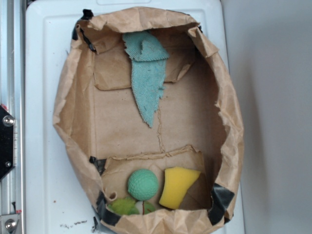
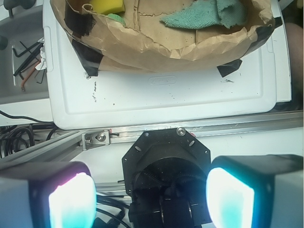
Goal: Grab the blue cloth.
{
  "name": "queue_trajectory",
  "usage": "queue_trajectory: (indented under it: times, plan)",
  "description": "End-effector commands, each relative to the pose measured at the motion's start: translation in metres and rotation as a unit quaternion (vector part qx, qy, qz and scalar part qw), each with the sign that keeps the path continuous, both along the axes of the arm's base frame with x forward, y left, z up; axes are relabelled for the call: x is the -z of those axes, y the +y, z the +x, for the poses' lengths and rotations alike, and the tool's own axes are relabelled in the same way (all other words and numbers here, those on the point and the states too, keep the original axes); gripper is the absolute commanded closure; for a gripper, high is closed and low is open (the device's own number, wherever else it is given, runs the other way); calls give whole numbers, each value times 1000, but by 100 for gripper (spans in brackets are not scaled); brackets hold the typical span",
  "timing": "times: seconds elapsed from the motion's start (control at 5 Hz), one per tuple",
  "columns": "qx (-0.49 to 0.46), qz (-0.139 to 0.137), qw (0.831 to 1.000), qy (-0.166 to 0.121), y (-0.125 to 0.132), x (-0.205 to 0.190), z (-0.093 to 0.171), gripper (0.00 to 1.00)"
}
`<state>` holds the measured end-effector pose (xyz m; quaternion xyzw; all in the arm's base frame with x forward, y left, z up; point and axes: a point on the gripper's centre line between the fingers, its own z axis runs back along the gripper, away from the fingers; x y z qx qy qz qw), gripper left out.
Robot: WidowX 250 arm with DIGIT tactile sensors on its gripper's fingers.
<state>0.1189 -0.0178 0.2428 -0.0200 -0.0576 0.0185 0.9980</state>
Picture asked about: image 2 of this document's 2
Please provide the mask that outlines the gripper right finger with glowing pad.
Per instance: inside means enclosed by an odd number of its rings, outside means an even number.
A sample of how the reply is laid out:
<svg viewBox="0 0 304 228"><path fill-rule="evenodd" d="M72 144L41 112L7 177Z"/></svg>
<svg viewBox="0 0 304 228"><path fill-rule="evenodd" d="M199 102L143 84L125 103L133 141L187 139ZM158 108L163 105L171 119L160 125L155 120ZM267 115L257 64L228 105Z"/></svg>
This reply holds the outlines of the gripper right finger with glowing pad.
<svg viewBox="0 0 304 228"><path fill-rule="evenodd" d="M302 228L304 158L218 156L208 173L206 199L217 228Z"/></svg>

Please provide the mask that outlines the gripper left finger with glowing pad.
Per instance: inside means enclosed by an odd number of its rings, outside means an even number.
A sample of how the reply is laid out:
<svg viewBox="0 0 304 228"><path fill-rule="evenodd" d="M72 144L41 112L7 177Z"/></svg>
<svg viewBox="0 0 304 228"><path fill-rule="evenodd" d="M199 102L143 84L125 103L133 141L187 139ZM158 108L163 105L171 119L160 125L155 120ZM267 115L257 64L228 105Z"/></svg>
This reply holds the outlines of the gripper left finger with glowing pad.
<svg viewBox="0 0 304 228"><path fill-rule="evenodd" d="M5 162L0 165L2 228L90 228L96 187L82 162Z"/></svg>

